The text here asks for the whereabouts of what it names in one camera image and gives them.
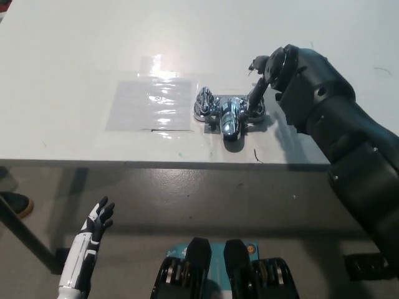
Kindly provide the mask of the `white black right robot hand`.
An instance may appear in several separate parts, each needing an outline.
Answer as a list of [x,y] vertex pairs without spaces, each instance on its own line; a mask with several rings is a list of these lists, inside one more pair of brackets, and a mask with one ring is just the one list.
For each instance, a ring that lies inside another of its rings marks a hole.
[[248,122],[250,123],[260,123],[263,121],[266,115],[266,107],[264,104],[264,94],[268,87],[268,83],[264,78],[264,72],[266,68],[269,56],[259,55],[250,64],[248,70],[249,73],[257,71],[261,76],[253,89],[247,94],[246,100],[248,102],[248,109],[246,110],[246,115],[248,116]]

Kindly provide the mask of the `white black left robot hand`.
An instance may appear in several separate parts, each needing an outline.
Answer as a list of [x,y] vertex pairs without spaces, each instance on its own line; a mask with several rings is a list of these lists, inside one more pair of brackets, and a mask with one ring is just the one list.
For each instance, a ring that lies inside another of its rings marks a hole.
[[58,299],[87,298],[102,237],[112,224],[115,204],[103,197],[75,236],[59,280]]

